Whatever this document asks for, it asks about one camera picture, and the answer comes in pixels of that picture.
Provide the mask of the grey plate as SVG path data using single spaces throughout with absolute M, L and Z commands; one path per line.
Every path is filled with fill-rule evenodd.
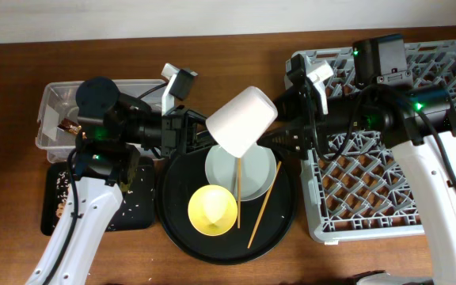
M 276 167 L 276 157 L 269 148 L 252 145 L 241 158 L 241 201 L 255 200 L 266 193 Z M 238 198 L 237 159 L 219 145 L 208 151 L 205 173 L 210 184 L 223 186 Z

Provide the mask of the pink cup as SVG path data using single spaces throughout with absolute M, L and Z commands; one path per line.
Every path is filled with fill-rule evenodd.
M 275 121 L 278 111 L 267 95 L 249 86 L 206 120 L 213 139 L 229 154 L 241 158 Z

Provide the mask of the wooden chopstick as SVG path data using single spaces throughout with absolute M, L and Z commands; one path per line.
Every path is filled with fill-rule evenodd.
M 247 249 L 250 249 L 252 244 L 253 244 L 253 240 L 257 234 L 257 230 L 259 228 L 259 225 L 260 225 L 260 221 L 261 219 L 263 218 L 263 215 L 264 215 L 264 212 L 265 212 L 265 208 L 268 204 L 268 200 L 270 198 L 270 195 L 272 194 L 272 189 L 274 188 L 274 185 L 275 185 L 275 182 L 276 182 L 276 179 L 279 175 L 279 171 L 280 171 L 280 168 L 281 168 L 281 165 L 282 165 L 282 161 L 278 161 L 277 163 L 277 166 L 276 166 L 276 172 L 275 172 L 275 176 L 272 180 L 272 184 L 270 185 L 269 189 L 267 190 L 266 194 L 265 194 L 265 197 L 264 197 L 264 201 L 260 207 L 260 211 L 259 211 L 259 214 L 257 216 L 257 219 L 256 219 L 256 222 L 255 222 L 255 225 L 253 227 L 253 231 L 251 233 L 251 236 L 250 236 L 250 239 L 249 239 L 249 242 L 247 244 Z
M 241 228 L 241 158 L 237 158 L 237 228 Z

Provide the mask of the yellow bowl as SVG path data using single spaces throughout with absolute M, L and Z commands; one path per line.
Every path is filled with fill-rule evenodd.
M 188 202 L 188 219 L 201 234 L 215 237 L 228 232 L 238 218 L 238 204 L 226 188 L 209 184 L 197 189 Z

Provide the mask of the gold foil wrapper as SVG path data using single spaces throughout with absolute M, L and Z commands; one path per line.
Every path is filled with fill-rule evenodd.
M 68 133 L 71 133 L 72 135 L 77 135 L 80 130 L 82 129 L 82 126 L 75 123 L 72 120 L 69 120 L 67 118 L 64 118 L 58 125 L 58 128 L 66 131 Z

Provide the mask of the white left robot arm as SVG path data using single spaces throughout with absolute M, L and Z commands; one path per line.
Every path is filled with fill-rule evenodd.
M 206 117 L 180 105 L 165 114 L 146 104 L 82 105 L 82 127 L 66 160 L 70 187 L 29 284 L 83 284 L 101 239 L 141 169 L 138 145 L 179 150 Z

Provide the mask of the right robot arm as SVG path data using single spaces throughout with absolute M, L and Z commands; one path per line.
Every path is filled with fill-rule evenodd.
M 324 162 L 349 155 L 358 130 L 378 131 L 410 187 L 431 251 L 436 284 L 456 284 L 456 111 L 447 91 L 373 84 L 350 97 L 327 98 L 293 86 L 274 101 L 285 126 L 261 146 Z

